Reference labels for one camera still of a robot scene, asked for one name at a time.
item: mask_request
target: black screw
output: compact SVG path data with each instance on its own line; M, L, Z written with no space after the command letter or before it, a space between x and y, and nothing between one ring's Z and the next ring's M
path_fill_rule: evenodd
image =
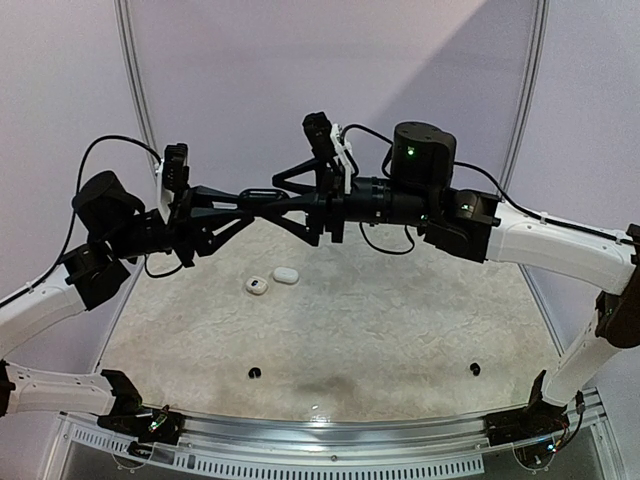
M262 376L262 371L258 367L253 367L249 370L249 378L260 378Z
M477 377L478 375L480 375L480 365L478 365L475 362L469 366L469 370L473 372L474 377Z

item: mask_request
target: white arm segment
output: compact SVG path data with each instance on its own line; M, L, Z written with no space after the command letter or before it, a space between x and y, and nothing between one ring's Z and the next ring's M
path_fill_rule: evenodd
M16 386L6 413L46 410L108 415L116 398L109 381L99 373L42 372L13 364L6 366L6 372Z
M76 288L65 282L68 276L59 265L33 291L0 309L0 359L51 325L85 311Z
M498 204L495 217L500 219L500 225L491 231L487 260L544 268L591 283L614 295L622 293L635 270L631 263L635 251L630 245L549 225L506 203ZM594 229L619 240L631 239L620 230Z
M541 215L543 219L556 218ZM618 239L607 240L535 220L505 203L498 205L495 216L501 223L491 232L488 260L544 268L591 283L613 295L622 293L636 268L631 263L634 248L620 243L623 238L631 238L620 230L589 227ZM570 403L600 367L621 351L606 339L596 337L597 324L596 311L558 363L547 369L542 395L548 404Z
M562 407L570 403L600 367L622 351L606 339L596 337L597 325L598 312L595 312L556 366L547 370L542 382L542 398L548 404Z

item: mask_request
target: vented metal grate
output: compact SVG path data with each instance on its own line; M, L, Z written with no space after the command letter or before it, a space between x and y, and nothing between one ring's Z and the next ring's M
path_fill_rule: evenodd
M102 451L111 452L134 461L126 453L129 439L117 434L93 430L75 425L72 440ZM264 463L238 462L215 458L208 452L192 450L189 453L176 451L172 463L159 463L153 459L149 464L164 468L190 472L198 475L222 479L251 480L421 480L448 479L479 475L484 473L481 455L466 455L456 459L392 465L384 467L306 467L274 466Z

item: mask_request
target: black cable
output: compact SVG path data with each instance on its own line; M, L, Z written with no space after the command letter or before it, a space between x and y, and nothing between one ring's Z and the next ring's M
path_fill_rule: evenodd
M584 418L584 412L582 412L580 414L580 418L578 419L578 424L576 425L575 430L573 431L573 433L571 434L571 436L566 440L563 441L558 448L556 448L556 453L559 452L560 450L562 450L563 448L565 448L567 445L569 445L571 443L571 441L576 437L576 435L578 434L578 432L580 431L580 427L582 426L582 420Z
M163 272L163 273L151 273L149 271L149 267L147 266L147 261L149 260L149 255L145 255L144 256L144 273L147 274L147 277L149 278L167 278L170 277L171 275L178 273L180 270L182 270L183 265L180 264L178 265L176 268L174 268L173 270L169 270L168 272Z
M362 238L364 238L364 241L367 242L367 245L373 248L376 252L384 253L386 255L406 255L413 252L413 249L416 248L416 242L411 237L411 234L409 233L409 227L407 225L404 226L404 234L407 236L407 239L409 239L411 247L409 248L409 250L404 250L402 252L395 252L393 250L385 250L384 248L376 247L373 243L371 243L369 238L367 238L367 234L364 231L364 225L362 222L360 222L360 233L362 234Z
M524 213L525 215L535 220L542 220L542 216L540 216L540 214L518 205L511 197L509 197L507 192L504 191L504 189L500 186L500 183L498 183L498 181L495 178L493 178L493 176L483 168L480 168L477 165L472 165L470 163L463 163L463 162L454 162L453 164L457 167L468 168L470 170L474 170L478 173L481 173L482 175L487 177L491 181L491 183L495 185L495 187L500 192L500 195L502 195L504 199L507 202L509 202L509 204L513 208L515 208L516 210L520 211L521 213ZM604 238L606 240L611 240L613 242L618 241L617 237L614 235L601 232L600 230L595 230L590 227L585 227L583 225L576 225L575 223L563 222L562 220L556 220L554 218L546 218L545 222L548 223L549 225L555 225L556 227L562 227L562 228L567 228L569 230L576 230L578 232L588 233L589 235L595 235L596 237ZM634 242L633 240L628 240L626 238L620 239L620 243L624 245L640 246L640 243Z
M578 419L578 425L576 425L575 430L571 434L571 436L567 439L566 442L562 442L558 448L556 449L556 453L565 448L567 445L571 443L571 441L576 437L578 432L580 431L580 427L582 426L582 420L584 419L584 411L586 410L586 405L584 403L584 395L581 391L576 393L576 411L580 414L580 418Z
M354 160L353 155L349 153L349 150L345 150L344 154L347 156L349 163L351 163L351 166L353 167L353 178L357 177L358 175L360 175L360 168L358 167L358 164Z
M382 135L381 133L378 133L375 130L372 130L369 127L365 127L364 125L360 125L358 123L351 123L342 129L342 131L340 132L340 143L342 143L343 145L344 145L344 139L346 138L347 132L349 130L362 130L363 132L366 132L369 135L373 135L374 137L379 138L383 142L387 142L388 144L393 145L393 142L387 137L385 137L384 135ZM360 174L360 168L358 167L358 164L354 160L353 156L347 150L345 150L345 155L347 156L347 158L349 159L349 162L353 166L353 169L355 171L354 177L357 177Z
M368 133L369 135L373 135L376 138L379 138L383 142L387 142L389 145L393 145L393 141L381 133L376 132L375 130L370 129L369 127L365 127L364 125L360 125L359 123L351 123L342 129L340 132L340 143L344 143L344 138L347 135L349 130L362 130L363 132Z
M147 152L149 152L153 156L153 158L156 159L156 161L158 163L160 163L161 160L162 160L160 155L158 155L158 153L153 148L151 148L146 143L141 142L140 140L136 140L135 138L125 137L124 135L104 135L102 137L96 138L87 147L87 149L84 152L84 155L82 156L82 161L80 162L80 167L78 168L78 178L76 180L76 192L75 192L76 195L80 191L80 186L82 184L82 173L84 171L84 166L87 163L87 159L89 158L89 154L91 153L91 150L93 150L93 148L96 145L98 145L99 143L104 142L106 140L119 140L119 141L122 141L122 142L132 143L134 145L137 145L138 147L144 148ZM56 269L56 267L60 263L60 260L64 256L65 252L67 251L67 247L69 246L69 242L71 241L71 235L73 234L73 226L75 225L75 221L76 221L76 213L73 212L71 214L71 221L69 222L69 229L67 230L67 236L66 236L66 238L64 240L64 243L62 244L62 249L60 250L60 253L58 254L58 257L56 258L56 261L53 263L53 265L51 265L49 270L47 270L35 282L31 283L30 287L25 287L22 290L18 290L13 295L11 295L10 297L8 297L5 300L3 300L2 302L0 302L0 308L3 308L5 306L9 305L14 300L17 300L18 298L20 298L24 294L30 292L32 289L34 289L38 285L41 285L47 278L49 278L51 276L53 271Z

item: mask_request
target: white wall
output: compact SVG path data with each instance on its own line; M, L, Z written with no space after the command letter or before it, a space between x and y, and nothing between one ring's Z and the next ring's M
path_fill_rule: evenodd
M132 16L156 138L189 144L192 183L235 192L310 158L301 123L319 110L388 136L433 123L457 137L459 159L499 175L533 5L192 0L134 2ZM388 146L350 139L362 172L380 176Z
M0 15L0 297L47 269L62 246L86 146L105 133L139 132L120 51L113 2L3 2ZM151 197L149 167L136 147L104 145L86 178L115 170ZM75 246L82 241L78 226ZM9 356L35 368L90 371L117 300L67 320ZM55 415L0 419L0 478L34 479L46 459Z
M640 4L551 2L542 64L511 185L532 208L625 229L640 222ZM595 288L543 271L563 345L591 318ZM597 376L629 478L640 478L640 349Z

